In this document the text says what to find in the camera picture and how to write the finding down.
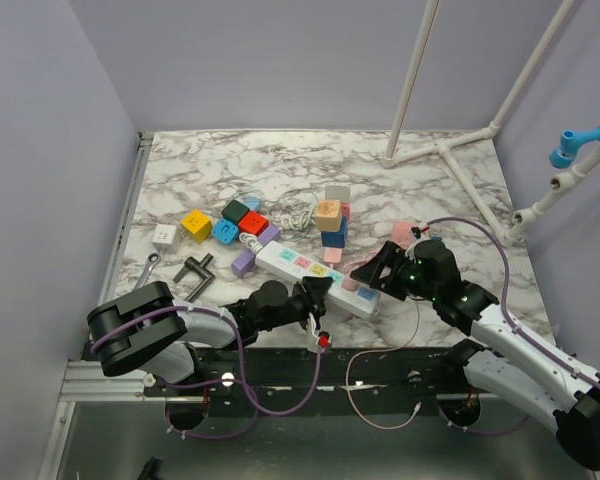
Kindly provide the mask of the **pink round plug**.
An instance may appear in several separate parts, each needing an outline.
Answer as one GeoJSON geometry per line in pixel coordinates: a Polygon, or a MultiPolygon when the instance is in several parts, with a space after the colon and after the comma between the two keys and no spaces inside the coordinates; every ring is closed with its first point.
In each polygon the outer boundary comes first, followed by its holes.
{"type": "Polygon", "coordinates": [[[342,287],[348,291],[355,291],[359,286],[359,282],[345,275],[342,279],[342,287]]]}

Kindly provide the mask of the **pink cube socket adapter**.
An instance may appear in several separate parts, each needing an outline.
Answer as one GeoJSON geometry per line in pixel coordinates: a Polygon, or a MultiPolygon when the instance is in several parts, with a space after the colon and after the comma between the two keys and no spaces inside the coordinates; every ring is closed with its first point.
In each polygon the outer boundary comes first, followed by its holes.
{"type": "Polygon", "coordinates": [[[389,240],[402,249],[407,249],[413,243],[413,225],[410,222],[399,220],[393,225],[389,240]]]}

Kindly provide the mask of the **white power strip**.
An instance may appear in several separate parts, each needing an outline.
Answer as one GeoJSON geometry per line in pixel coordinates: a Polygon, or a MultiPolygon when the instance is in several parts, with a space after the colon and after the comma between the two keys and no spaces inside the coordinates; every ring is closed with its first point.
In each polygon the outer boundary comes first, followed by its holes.
{"type": "Polygon", "coordinates": [[[378,292],[364,286],[358,286],[355,290],[346,289],[342,273],[277,241],[264,246],[256,254],[255,263],[289,282],[296,283],[309,278],[324,294],[327,303],[359,318],[370,319],[379,313],[378,292]]]}

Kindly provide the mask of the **red cube socket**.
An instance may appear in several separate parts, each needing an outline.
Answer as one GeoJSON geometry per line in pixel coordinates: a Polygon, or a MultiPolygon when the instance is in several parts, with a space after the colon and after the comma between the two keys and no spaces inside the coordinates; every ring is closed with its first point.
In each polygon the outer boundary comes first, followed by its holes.
{"type": "Polygon", "coordinates": [[[256,211],[249,210],[239,221],[241,233],[259,236],[269,226],[269,220],[256,211]]]}

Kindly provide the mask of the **yellow cube socket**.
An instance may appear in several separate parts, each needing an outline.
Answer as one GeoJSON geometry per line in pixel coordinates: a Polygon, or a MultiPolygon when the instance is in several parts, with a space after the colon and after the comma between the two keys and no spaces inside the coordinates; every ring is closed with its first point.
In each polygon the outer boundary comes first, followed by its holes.
{"type": "Polygon", "coordinates": [[[185,215],[181,219],[180,225],[184,229],[185,233],[188,234],[197,244],[201,244],[211,235],[211,218],[197,209],[192,210],[185,215]]]}

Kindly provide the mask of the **white tiger cube adapter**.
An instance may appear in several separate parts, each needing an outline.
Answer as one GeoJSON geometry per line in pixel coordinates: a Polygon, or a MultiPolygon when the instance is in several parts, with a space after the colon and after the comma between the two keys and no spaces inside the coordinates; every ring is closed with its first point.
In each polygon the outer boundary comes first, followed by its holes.
{"type": "Polygon", "coordinates": [[[154,229],[151,243],[158,252],[175,254],[180,241],[181,235],[176,225],[158,224],[154,229]]]}

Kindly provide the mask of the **dark green cube socket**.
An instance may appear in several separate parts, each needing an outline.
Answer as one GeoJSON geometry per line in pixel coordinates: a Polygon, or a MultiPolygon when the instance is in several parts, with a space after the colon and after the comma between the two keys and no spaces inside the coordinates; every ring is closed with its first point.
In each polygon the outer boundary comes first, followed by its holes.
{"type": "Polygon", "coordinates": [[[232,199],[222,210],[222,217],[238,225],[240,221],[250,212],[250,209],[238,200],[232,199]]]}

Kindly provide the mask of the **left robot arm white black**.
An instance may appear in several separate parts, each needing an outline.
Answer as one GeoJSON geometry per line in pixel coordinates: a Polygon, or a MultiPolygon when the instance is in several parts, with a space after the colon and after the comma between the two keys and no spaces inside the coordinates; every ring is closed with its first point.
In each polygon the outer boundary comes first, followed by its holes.
{"type": "Polygon", "coordinates": [[[309,327],[317,343],[332,286],[330,277],[305,276],[292,290],[270,280],[246,299],[210,307],[174,296],[163,281],[152,282],[87,315],[91,353],[107,377],[142,370],[189,395],[202,380],[194,343],[236,350],[254,343],[263,331],[293,323],[309,327]]]}

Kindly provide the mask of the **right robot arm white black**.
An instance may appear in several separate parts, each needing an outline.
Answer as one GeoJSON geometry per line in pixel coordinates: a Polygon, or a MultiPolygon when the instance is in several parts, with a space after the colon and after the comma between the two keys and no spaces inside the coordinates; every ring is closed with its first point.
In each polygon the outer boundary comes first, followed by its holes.
{"type": "Polygon", "coordinates": [[[440,367],[449,390],[487,390],[542,423],[565,453],[600,471],[600,371],[528,329],[493,294],[462,279],[454,254],[440,240],[409,250],[386,243],[354,269],[356,281],[404,300],[429,301],[447,325],[479,342],[468,357],[440,367]]]}

